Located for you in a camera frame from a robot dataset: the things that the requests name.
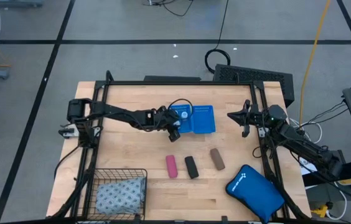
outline blue container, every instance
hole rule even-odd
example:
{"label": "blue container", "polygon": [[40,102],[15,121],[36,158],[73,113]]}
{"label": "blue container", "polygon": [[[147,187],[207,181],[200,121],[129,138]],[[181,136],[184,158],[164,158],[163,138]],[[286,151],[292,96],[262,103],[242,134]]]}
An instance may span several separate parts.
{"label": "blue container", "polygon": [[[194,106],[194,113],[191,117],[190,105],[173,105],[171,109],[175,110],[180,116],[181,126],[180,133],[193,131],[195,134],[210,134],[215,132],[215,120],[212,105]],[[187,119],[181,118],[181,113],[188,113]]]}

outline black eraser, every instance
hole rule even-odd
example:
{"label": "black eraser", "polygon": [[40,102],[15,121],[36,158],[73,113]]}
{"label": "black eraser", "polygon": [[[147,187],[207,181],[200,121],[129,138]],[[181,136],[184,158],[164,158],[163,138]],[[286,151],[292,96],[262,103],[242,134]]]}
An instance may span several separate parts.
{"label": "black eraser", "polygon": [[198,170],[196,169],[194,158],[192,156],[187,156],[185,158],[185,163],[187,164],[189,177],[191,179],[198,177],[199,173],[198,173]]}

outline gray floor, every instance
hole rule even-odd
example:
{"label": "gray floor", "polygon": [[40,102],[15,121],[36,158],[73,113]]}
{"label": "gray floor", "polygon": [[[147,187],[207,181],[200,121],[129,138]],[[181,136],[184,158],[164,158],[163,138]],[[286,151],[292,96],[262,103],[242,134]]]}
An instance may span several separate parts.
{"label": "gray floor", "polygon": [[[344,1],[351,16],[351,1]],[[182,12],[186,0],[169,5]],[[2,39],[54,40],[68,0],[45,0],[40,9],[2,9]],[[312,40],[325,1],[230,0],[223,39]],[[216,39],[225,1],[195,0],[189,13],[178,18],[161,7],[142,6],[140,0],[76,0],[64,39]],[[351,32],[332,1],[321,39],[351,40]],[[17,151],[30,109],[40,85],[52,45],[0,45],[13,64],[8,80],[0,80],[0,193]],[[292,73],[295,97],[307,66],[310,45],[220,45],[232,65]],[[79,81],[142,80],[145,75],[177,75],[211,80],[204,55],[212,44],[61,45],[24,158],[2,221],[44,218],[63,139],[57,134],[66,123],[67,101]],[[209,62],[225,63],[219,55]],[[341,101],[351,87],[351,45],[320,45],[306,86],[304,119],[308,120]],[[299,102],[289,108],[298,119]],[[321,144],[341,149],[351,161],[351,117],[348,113],[322,125]],[[315,129],[310,129],[313,136]],[[342,205],[334,208],[338,215]],[[351,204],[344,217],[351,222]]]}

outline brown eraser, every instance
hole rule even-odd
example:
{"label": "brown eraser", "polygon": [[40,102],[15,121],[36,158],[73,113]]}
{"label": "brown eraser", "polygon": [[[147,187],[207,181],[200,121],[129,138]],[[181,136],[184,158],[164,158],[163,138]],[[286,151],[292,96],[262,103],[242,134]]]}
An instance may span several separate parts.
{"label": "brown eraser", "polygon": [[221,155],[218,149],[214,148],[210,150],[210,155],[213,159],[214,165],[217,168],[217,170],[222,170],[225,168],[224,161],[221,158]]}

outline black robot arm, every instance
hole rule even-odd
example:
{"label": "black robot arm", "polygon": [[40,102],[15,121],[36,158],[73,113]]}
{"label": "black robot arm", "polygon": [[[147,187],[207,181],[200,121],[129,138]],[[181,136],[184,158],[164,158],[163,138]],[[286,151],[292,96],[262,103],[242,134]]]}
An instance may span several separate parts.
{"label": "black robot arm", "polygon": [[304,133],[290,126],[286,122],[286,113],[279,105],[272,105],[259,112],[257,105],[250,105],[250,101],[246,100],[241,111],[227,115],[240,126],[245,127],[242,137],[249,135],[249,125],[255,125],[261,128],[262,133],[267,137],[264,138],[264,146],[271,148],[282,145],[314,164],[318,172],[329,180],[339,176],[342,170],[340,159],[333,156],[327,149],[307,140]]}
{"label": "black robot arm", "polygon": [[[90,106],[88,116],[85,116],[86,105]],[[95,130],[87,124],[102,117],[129,123],[131,127],[147,132],[167,130],[171,142],[180,138],[178,127],[174,124],[179,120],[179,116],[176,111],[166,109],[165,106],[159,109],[129,111],[88,98],[69,101],[67,119],[76,125],[79,143],[84,147],[93,142],[95,135]]]}

